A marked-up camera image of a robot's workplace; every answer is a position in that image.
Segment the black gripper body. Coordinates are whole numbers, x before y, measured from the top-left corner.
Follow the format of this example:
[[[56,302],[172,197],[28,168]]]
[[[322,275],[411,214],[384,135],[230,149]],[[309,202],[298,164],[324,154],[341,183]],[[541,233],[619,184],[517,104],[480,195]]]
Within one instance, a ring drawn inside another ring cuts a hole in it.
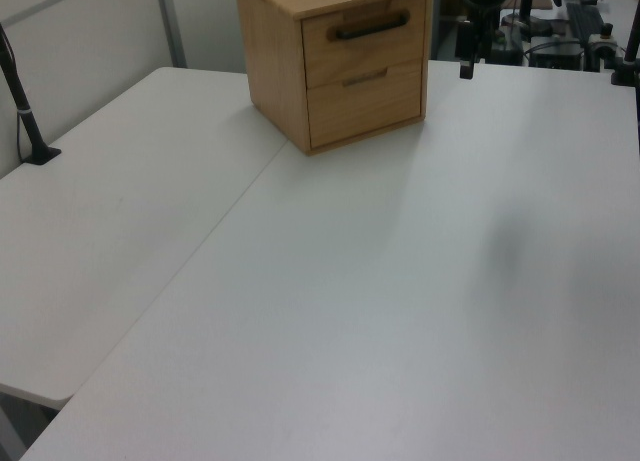
[[[472,21],[479,31],[487,31],[491,27],[491,18],[501,5],[501,0],[463,0],[468,10],[468,20]]]

